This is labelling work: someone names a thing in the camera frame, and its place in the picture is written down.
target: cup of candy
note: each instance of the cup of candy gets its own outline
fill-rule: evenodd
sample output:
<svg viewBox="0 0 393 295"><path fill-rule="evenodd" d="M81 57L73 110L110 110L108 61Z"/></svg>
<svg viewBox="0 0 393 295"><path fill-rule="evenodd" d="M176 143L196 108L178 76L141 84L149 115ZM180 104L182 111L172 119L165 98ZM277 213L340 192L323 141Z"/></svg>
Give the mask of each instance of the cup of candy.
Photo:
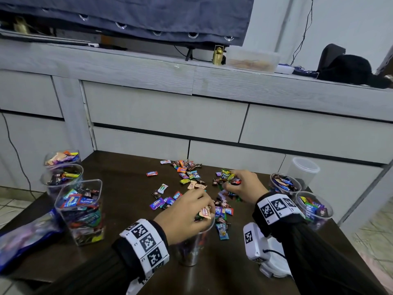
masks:
<svg viewBox="0 0 393 295"><path fill-rule="evenodd" d="M77 181L64 186L55 202L77 246L104 238L102 181Z"/></svg>
<svg viewBox="0 0 393 295"><path fill-rule="evenodd" d="M295 193L302 189L301 184L293 177L282 173L270 175L269 187L271 192L282 193L294 199Z"/></svg>
<svg viewBox="0 0 393 295"><path fill-rule="evenodd" d="M79 150L67 149L63 151L49 152L45 155L44 166L51 168L63 163L81 163Z"/></svg>
<svg viewBox="0 0 393 295"><path fill-rule="evenodd" d="M211 225L197 235L188 238L176 245L176 256L179 263L184 266L194 266L198 262L199 252L205 245L207 234L215 224L214 217L211 218Z"/></svg>
<svg viewBox="0 0 393 295"><path fill-rule="evenodd" d="M333 208L323 198L310 193L298 192L296 204L303 212L312 230L317 231L333 216Z"/></svg>
<svg viewBox="0 0 393 295"><path fill-rule="evenodd" d="M41 176L41 183L46 185L47 194L56 200L61 189L74 181L81 181L83 167L79 164L67 163L47 168Z"/></svg>

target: wooden table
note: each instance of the wooden table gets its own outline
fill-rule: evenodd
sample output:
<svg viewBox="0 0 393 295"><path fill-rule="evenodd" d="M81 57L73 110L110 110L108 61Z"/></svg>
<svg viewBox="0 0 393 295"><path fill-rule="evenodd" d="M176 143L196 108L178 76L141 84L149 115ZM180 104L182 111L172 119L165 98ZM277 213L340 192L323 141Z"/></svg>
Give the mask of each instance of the wooden table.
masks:
<svg viewBox="0 0 393 295"><path fill-rule="evenodd" d="M8 277L53 282L110 246L119 233L134 221L139 218L153 219L160 209L150 209L149 204L154 201L151 192L165 183L169 187L164 195L173 196L176 191L186 192L188 186L179 183L180 177L170 164L161 165L159 161L103 151L91 154L82 163L84 179L99 178L103 181L105 239L77 247L67 232L22 258ZM207 192L212 198L219 191L217 186L211 184L216 177L215 172L219 170L208 166L198 169L202 179L208 183ZM158 171L158 176L147 177L149 171ZM258 177L267 186L269 176L258 174ZM170 248L170 262L150 279L140 294L298 294L292 278L267 278L259 272L256 263L248 260L244 250L243 226L253 221L253 206L234 201L231 205L234 216L228 216L232 223L229 240L220 241L216 230L212 229L194 267L181 266L172 254L173 248ZM29 223L52 207L50 198L43 195L2 228L0 233ZM329 221L318 233L378 282L336 223Z"/></svg>

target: drawer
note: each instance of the drawer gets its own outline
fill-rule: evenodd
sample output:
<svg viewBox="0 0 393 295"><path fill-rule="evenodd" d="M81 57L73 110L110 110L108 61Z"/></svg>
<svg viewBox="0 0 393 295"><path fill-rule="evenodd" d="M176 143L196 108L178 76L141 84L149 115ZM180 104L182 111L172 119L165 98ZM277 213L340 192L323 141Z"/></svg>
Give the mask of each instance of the drawer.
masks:
<svg viewBox="0 0 393 295"><path fill-rule="evenodd" d="M23 169L32 190L46 191L39 179L45 167L44 155L51 151L72 148L67 138L64 121L5 114L11 140L18 150ZM23 176L17 155L7 138L7 129L0 118L0 186L29 189Z"/></svg>
<svg viewBox="0 0 393 295"><path fill-rule="evenodd" d="M285 154L191 141L188 158L207 166L271 174L278 172Z"/></svg>
<svg viewBox="0 0 393 295"><path fill-rule="evenodd" d="M0 70L0 86L3 110L63 117L49 75Z"/></svg>
<svg viewBox="0 0 393 295"><path fill-rule="evenodd" d="M97 150L151 158L185 159L188 140L94 127Z"/></svg>
<svg viewBox="0 0 393 295"><path fill-rule="evenodd" d="M285 157L280 168L281 173L288 171L293 157L292 155ZM321 171L312 180L310 188L333 207L335 222L340 221L382 171L382 168L378 167L325 159L309 159L321 168Z"/></svg>
<svg viewBox="0 0 393 295"><path fill-rule="evenodd" d="M238 142L247 104L84 82L93 122Z"/></svg>
<svg viewBox="0 0 393 295"><path fill-rule="evenodd" d="M393 124L250 105L240 142L390 163Z"/></svg>

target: plastic cup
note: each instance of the plastic cup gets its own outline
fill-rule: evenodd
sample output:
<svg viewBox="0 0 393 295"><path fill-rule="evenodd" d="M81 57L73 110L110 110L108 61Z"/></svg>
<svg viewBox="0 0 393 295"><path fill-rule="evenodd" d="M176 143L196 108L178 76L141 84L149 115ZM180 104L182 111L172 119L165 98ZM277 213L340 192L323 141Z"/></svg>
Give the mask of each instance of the plastic cup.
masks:
<svg viewBox="0 0 393 295"><path fill-rule="evenodd" d="M204 247L206 235L213 228L215 223L214 215L212 215L211 225L203 232L184 240L176 245L176 256L179 263L184 266L194 266L198 262L199 252Z"/></svg>
<svg viewBox="0 0 393 295"><path fill-rule="evenodd" d="M296 191L296 192L288 192L287 190L282 189L278 184L276 184L276 183L273 181L273 176L274 176L274 175L287 176L287 177L292 181L292 183L294 184L294 186L297 188L297 191ZM270 186L270 191L271 191L271 192L282 193L282 194L284 194L284 195L287 195L287 196L290 197L291 199L294 199L294 198L295 198L295 194L296 194L297 192L299 192L299 191L302 189L302 186L300 185L300 183L299 183L295 178L293 178L293 177L291 177L291 176L288 176L287 174L283 174L283 173L273 173L273 174L271 174L271 175L270 175L269 186Z"/></svg>
<svg viewBox="0 0 393 295"><path fill-rule="evenodd" d="M80 188L98 190L98 198L92 203L61 208L68 194ZM101 190L102 181L99 179L77 181L64 186L57 196L55 208L66 223L77 246L104 239Z"/></svg>
<svg viewBox="0 0 393 295"><path fill-rule="evenodd" d="M302 190L305 190L320 170L321 168L312 160L304 157L294 157L287 174L299 181Z"/></svg>
<svg viewBox="0 0 393 295"><path fill-rule="evenodd" d="M71 178L70 180L62 184L58 184L58 185L49 184L53 174L61 173L64 169L68 169L68 168L77 171L79 173L79 176L77 178ZM41 183L46 186L46 192L48 196L53 198L53 200L56 200L57 196L59 195L59 192L64 186L72 182L81 181L81 180L83 180L83 167L79 164L74 164L74 163L66 163L66 164L54 166L52 168L47 168L45 172L41 175L41 179L40 179Z"/></svg>
<svg viewBox="0 0 393 295"><path fill-rule="evenodd" d="M54 157L54 156L57 154L57 152L66 152L66 151L68 151L68 152L70 152L70 153L74 153L74 152L79 153L78 158L75 159L74 161L68 161L68 162L58 163L58 164L55 164L55 165L52 165L52 166L48 166L48 165L46 164L46 162L47 162L49 159L51 159L52 157ZM49 152L49 153L48 153L47 155L45 155L45 157L44 157L44 166L45 166L46 168L53 168L53 167L56 167L56 166L59 166L59 165L65 164L65 163L67 163L67 164L69 164L69 163L80 164L80 163L81 163L81 155L80 155L79 150L78 150L78 149L66 149L66 150L61 150L61 151L53 151L53 152Z"/></svg>
<svg viewBox="0 0 393 295"><path fill-rule="evenodd" d="M308 211L306 208L306 205L302 201L300 197L307 197L311 198L312 200L316 199L316 203L321 203L323 206L326 207L327 209L327 215L326 216L318 216L316 214L313 214L312 212ZM314 193L310 192L298 192L296 194L296 204L299 207L299 209L303 212L303 214L306 217L306 220L308 221L308 226L312 228L312 230L317 231L322 226L333 216L333 208L330 206L327 201L325 201L323 198L320 196L317 196Z"/></svg>

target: black sleeve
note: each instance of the black sleeve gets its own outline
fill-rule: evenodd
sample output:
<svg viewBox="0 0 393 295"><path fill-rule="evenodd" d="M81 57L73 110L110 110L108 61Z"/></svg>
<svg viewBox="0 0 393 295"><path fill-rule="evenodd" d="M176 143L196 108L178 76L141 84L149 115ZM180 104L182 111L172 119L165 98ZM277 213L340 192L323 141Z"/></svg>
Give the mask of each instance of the black sleeve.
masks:
<svg viewBox="0 0 393 295"><path fill-rule="evenodd" d="M154 221L149 222L168 248L162 228ZM35 295L125 294L130 282L138 277L145 278L140 261L126 239L119 238L111 248L37 290Z"/></svg>
<svg viewBox="0 0 393 295"><path fill-rule="evenodd" d="M266 194L258 202L270 195ZM253 218L265 236L270 232L282 243L300 294L387 294L380 284L372 282L312 231L299 214L288 215L269 226L255 205Z"/></svg>

